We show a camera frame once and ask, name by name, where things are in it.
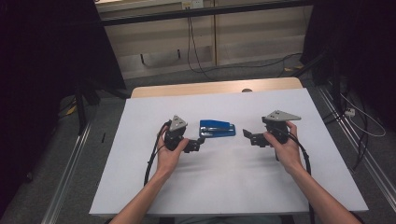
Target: wooden tabletop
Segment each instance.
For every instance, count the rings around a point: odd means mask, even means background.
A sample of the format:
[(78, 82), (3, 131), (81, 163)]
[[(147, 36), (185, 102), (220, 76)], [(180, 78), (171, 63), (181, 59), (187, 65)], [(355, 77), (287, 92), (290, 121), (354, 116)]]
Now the wooden tabletop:
[(252, 91), (276, 91), (301, 89), (303, 85), (296, 77), (250, 79), (237, 81), (204, 82), (166, 86), (138, 87), (132, 92), (133, 98), (155, 96), (178, 96)]

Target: white poster board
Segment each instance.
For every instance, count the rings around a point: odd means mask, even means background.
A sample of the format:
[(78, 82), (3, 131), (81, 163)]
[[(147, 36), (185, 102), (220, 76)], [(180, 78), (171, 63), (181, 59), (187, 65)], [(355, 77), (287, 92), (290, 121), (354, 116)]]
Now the white poster board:
[[(302, 117), (294, 123), (319, 184), (346, 209), (368, 210), (309, 93), (300, 89), (127, 100), (90, 214), (117, 214), (143, 188), (156, 133), (175, 114), (189, 123), (187, 138), (199, 137), (200, 119), (229, 121), (236, 136), (206, 139), (199, 152), (182, 153), (148, 214), (307, 212), (306, 198), (276, 161), (274, 150), (251, 146), (242, 133), (242, 129), (263, 133), (262, 117), (276, 109)], [(151, 175), (155, 170), (154, 162)]]

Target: table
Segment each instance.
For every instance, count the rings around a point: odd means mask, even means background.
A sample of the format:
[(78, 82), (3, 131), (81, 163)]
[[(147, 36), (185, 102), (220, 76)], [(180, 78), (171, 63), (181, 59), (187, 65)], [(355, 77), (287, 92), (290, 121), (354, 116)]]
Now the table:
[[(240, 93), (246, 88), (254, 92)], [(195, 130), (199, 127), (199, 119), (232, 121), (237, 135), (207, 139), (199, 152), (182, 154), (175, 172), (150, 207), (149, 215), (234, 216), (307, 212), (306, 198), (275, 160), (274, 151), (269, 147), (252, 147), (241, 132), (242, 128), (253, 133), (263, 132), (261, 116), (275, 109), (303, 118), (295, 123), (299, 127), (300, 141), (311, 158), (312, 175), (319, 184), (348, 210), (367, 210), (308, 92), (302, 89), (298, 79), (138, 88), (132, 96), (126, 103), (92, 203), (92, 215), (117, 214), (143, 187), (155, 133), (174, 111), (189, 123), (185, 136), (190, 139), (198, 137)]]
[(178, 96), (210, 93), (252, 91), (276, 91), (301, 89), (303, 86), (296, 77), (251, 79), (222, 82), (205, 82), (181, 85), (139, 87), (132, 92), (133, 98), (153, 96)]

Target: electrical outlet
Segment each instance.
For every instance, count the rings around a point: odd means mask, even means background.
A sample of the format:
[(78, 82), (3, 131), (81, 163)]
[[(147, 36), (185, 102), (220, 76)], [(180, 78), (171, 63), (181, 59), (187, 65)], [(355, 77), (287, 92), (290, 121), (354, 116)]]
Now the electrical outlet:
[(354, 117), (355, 116), (355, 109), (354, 108), (347, 108), (346, 109), (346, 115), (350, 116), (350, 117)]
[(193, 8), (191, 1), (181, 2), (181, 9), (186, 10), (188, 8)]
[(204, 0), (192, 0), (192, 8), (203, 8), (204, 7)]

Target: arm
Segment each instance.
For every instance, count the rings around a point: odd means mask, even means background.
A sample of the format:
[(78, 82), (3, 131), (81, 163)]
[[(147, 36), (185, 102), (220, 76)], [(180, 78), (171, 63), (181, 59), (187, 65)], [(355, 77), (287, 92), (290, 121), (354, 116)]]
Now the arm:
[(158, 152), (158, 164), (154, 176), (110, 223), (141, 223), (158, 192), (174, 172), (180, 153), (188, 143), (189, 139), (185, 138), (178, 144), (174, 151), (171, 151), (163, 147), (163, 138), (160, 137), (157, 148), (162, 148)]
[[(287, 125), (290, 128), (290, 133), (297, 136), (297, 127), (289, 121)], [(270, 133), (264, 133), (264, 137), (275, 148), (276, 155), (286, 172), (292, 176), (323, 223), (359, 223), (305, 170), (301, 164), (299, 148), (294, 141), (289, 139), (282, 145)]]

